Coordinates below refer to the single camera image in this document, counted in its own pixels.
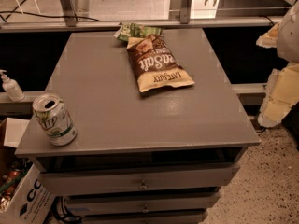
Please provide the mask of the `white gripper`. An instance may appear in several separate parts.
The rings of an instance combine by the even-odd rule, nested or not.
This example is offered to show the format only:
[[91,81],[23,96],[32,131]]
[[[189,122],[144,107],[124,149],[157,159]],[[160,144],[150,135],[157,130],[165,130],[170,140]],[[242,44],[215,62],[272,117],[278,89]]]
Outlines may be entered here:
[[277,47],[278,56],[290,63],[281,71],[274,69],[266,84],[258,122],[266,128],[275,127],[299,102],[299,0],[290,8],[280,24],[261,35],[256,45]]

